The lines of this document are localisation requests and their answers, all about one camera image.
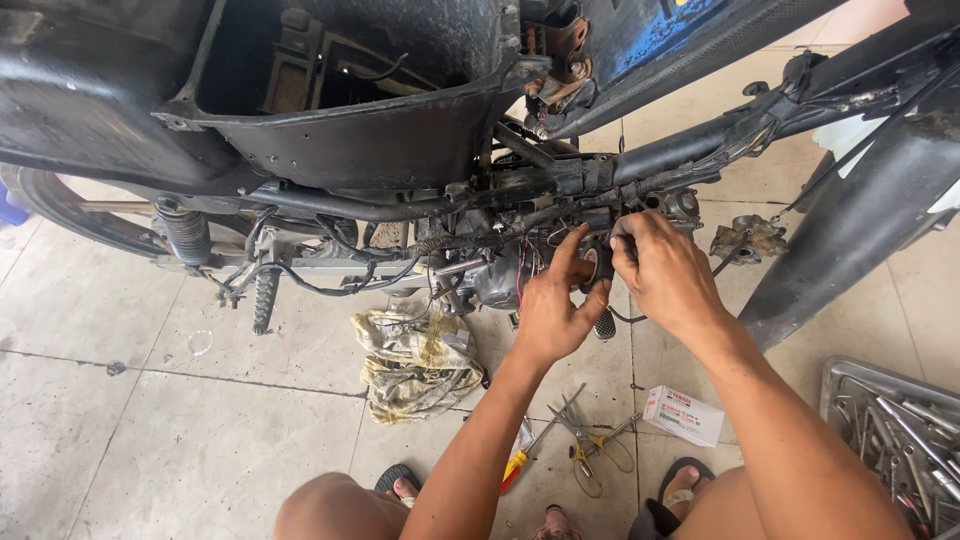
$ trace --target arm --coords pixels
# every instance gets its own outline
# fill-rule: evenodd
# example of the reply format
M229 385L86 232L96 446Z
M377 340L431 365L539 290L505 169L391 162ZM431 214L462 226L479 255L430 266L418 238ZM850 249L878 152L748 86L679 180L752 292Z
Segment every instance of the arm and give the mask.
M524 288L520 328L490 390L450 442L417 496L400 540L486 540L520 420L550 366L577 350L607 307L610 282L594 286L584 304L570 286L589 276L577 263L577 244L589 227L570 233L550 269ZM587 265L592 271L593 265Z
M707 368L767 538L912 538L876 478L724 308L704 252L653 212L621 218L613 234L613 266L636 304Z

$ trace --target white box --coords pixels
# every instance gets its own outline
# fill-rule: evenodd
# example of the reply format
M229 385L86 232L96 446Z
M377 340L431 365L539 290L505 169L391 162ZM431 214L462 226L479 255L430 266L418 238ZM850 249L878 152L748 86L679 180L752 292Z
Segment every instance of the white box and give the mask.
M697 446L717 445L723 415L722 410L663 385L650 389L647 405L643 408L645 422Z

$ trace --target yellow scissors handle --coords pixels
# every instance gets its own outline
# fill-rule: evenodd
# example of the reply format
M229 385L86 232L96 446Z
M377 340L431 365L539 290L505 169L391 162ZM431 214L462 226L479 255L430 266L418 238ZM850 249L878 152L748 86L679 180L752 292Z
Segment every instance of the yellow scissors handle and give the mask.
M606 435L589 435L589 439L621 473L632 473L635 465L634 457L623 443Z
M590 467L584 447L579 442L573 453L573 477L580 484L580 489L591 499L599 499L603 495L603 484L593 472L593 467Z

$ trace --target coil spring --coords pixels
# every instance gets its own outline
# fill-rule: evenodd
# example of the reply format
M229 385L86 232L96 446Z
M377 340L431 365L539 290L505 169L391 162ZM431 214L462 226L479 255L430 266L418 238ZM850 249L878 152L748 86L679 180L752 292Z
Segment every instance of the coil spring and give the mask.
M167 230L170 249L184 264L200 266L210 259L212 242L206 214L195 210L170 210L155 206Z

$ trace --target scissors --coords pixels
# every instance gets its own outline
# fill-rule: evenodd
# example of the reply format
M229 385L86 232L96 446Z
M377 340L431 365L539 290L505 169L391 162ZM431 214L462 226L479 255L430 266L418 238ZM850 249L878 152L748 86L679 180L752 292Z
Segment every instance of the scissors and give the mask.
M605 455L621 473L631 473L634 470L634 458L630 455L630 452L627 451L627 447L623 446L623 443L609 435L598 436L587 433L577 413L574 412L570 406L562 413L557 412L550 405L548 405L547 408L549 408L550 412L557 418L557 421L563 424L564 427L577 438L577 446L573 452L573 476L577 479L577 483L580 484L580 489L584 490L584 493L586 493L588 497L599 499L600 496L603 495L603 483L600 481L600 478L596 476L596 473L593 472L593 467L590 466L590 462L587 460L587 453L590 449L595 447L600 453Z

